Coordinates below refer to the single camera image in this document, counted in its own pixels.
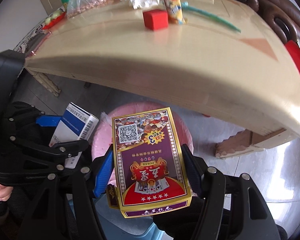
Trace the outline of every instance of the human hand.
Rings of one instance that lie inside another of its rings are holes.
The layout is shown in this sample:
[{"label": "human hand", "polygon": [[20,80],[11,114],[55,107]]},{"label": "human hand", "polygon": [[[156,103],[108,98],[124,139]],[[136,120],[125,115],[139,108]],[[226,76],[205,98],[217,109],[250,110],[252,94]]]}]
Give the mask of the human hand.
[{"label": "human hand", "polygon": [[7,201],[11,196],[12,190],[13,187],[6,187],[0,184],[0,201]]}]

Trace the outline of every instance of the playing card box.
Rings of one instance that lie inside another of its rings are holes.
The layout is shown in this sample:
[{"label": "playing card box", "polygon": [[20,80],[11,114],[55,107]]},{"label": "playing card box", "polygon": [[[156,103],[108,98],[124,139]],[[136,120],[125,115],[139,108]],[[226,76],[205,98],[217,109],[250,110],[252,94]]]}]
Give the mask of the playing card box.
[{"label": "playing card box", "polygon": [[190,205],[191,192],[169,107],[112,118],[117,187],[109,203],[126,218]]}]

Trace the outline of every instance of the tile floor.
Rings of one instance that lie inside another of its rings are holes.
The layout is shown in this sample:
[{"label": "tile floor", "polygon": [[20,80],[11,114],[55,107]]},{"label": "tile floor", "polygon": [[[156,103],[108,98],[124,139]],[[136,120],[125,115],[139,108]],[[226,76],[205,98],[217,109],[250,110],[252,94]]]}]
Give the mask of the tile floor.
[{"label": "tile floor", "polygon": [[[14,95],[14,101],[24,101],[47,114],[59,115],[63,114],[69,102],[74,102],[99,118],[101,112],[108,113],[122,104],[151,100],[96,84],[85,89],[84,82],[78,80],[52,75],[50,78],[62,89],[59,98],[26,73]],[[250,174],[267,201],[276,223],[283,226],[290,236],[300,224],[300,139],[263,152],[217,159],[214,157],[215,143],[235,135],[243,128],[178,106],[169,106],[189,128],[193,137],[194,154],[224,174]],[[225,197],[224,205],[230,209],[230,196]]]}]

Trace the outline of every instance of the red cube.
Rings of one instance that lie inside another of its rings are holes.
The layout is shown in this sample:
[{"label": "red cube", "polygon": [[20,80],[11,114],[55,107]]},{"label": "red cube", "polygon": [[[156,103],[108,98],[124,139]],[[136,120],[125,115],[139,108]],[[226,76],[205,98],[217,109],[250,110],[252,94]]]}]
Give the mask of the red cube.
[{"label": "red cube", "polygon": [[143,12],[145,26],[153,31],[168,27],[168,14],[164,10],[151,10]]}]

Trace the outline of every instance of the green straw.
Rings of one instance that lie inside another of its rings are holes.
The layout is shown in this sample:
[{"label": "green straw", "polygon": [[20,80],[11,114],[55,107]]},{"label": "green straw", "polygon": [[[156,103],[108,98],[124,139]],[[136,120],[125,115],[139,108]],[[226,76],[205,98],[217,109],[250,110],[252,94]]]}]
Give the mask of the green straw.
[{"label": "green straw", "polygon": [[222,19],[222,18],[220,18],[219,16],[217,16],[217,15],[215,15],[213,13],[210,13],[210,12],[207,12],[207,11],[204,11],[204,10],[197,9],[195,7],[189,6],[188,2],[182,2],[181,3],[181,8],[182,8],[182,10],[193,11],[193,12],[199,13],[201,15],[207,16],[208,18],[210,18],[212,20],[215,20],[218,23],[224,24],[224,25],[228,26],[229,28],[231,28],[231,29],[233,29],[235,31],[241,32],[241,30],[239,28],[237,28],[236,26],[234,26],[232,23],[226,21],[225,19]]}]

